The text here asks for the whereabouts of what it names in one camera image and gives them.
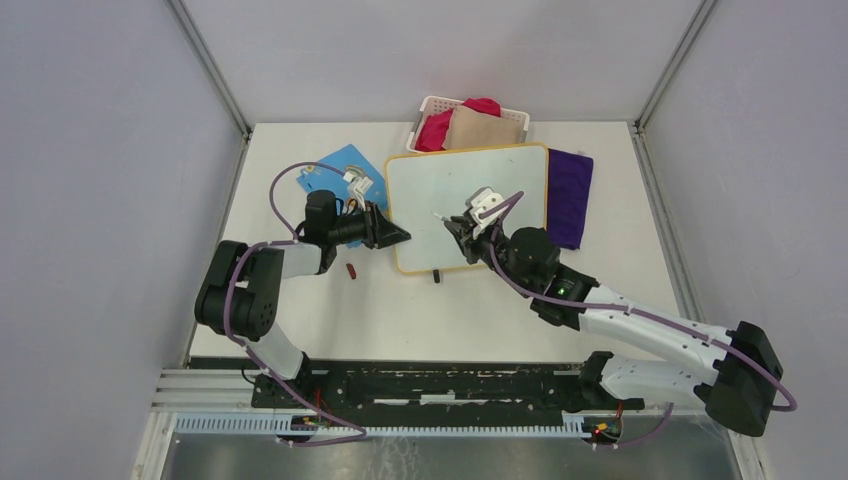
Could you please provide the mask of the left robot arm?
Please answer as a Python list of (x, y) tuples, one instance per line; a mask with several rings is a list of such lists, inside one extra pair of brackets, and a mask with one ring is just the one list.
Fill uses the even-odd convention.
[(388, 219), (380, 207), (363, 201), (350, 213), (329, 190), (306, 197), (305, 218), (292, 241), (250, 247), (224, 240), (218, 244), (194, 304), (195, 321), (225, 336), (276, 374), (275, 392), (290, 407), (306, 405), (314, 394), (313, 379), (301, 372), (308, 356), (275, 325), (281, 282), (326, 273), (337, 247), (359, 242), (384, 249), (412, 238)]

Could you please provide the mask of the yellow framed whiteboard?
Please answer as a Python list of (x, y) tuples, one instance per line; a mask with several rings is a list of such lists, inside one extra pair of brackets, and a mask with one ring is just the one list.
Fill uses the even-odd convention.
[(384, 164), (389, 216), (411, 234), (395, 246), (404, 274), (469, 266), (443, 222), (431, 212), (460, 216), (483, 187), (504, 199), (523, 196), (504, 220), (505, 232), (547, 223), (549, 149), (538, 142), (393, 156)]

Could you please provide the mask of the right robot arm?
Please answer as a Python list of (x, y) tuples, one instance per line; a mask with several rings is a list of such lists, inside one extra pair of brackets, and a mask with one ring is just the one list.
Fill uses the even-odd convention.
[(468, 263), (484, 263), (530, 299), (531, 310), (545, 322), (651, 354), (635, 360), (592, 353), (577, 382), (585, 405), (602, 408), (615, 399), (700, 406), (712, 420), (749, 437), (764, 435), (772, 413), (796, 409), (793, 399), (775, 402), (787, 393), (783, 367), (760, 326), (710, 325), (633, 302), (562, 264), (560, 248), (543, 228), (507, 235), (500, 222), (481, 226), (469, 215), (447, 217), (443, 225)]

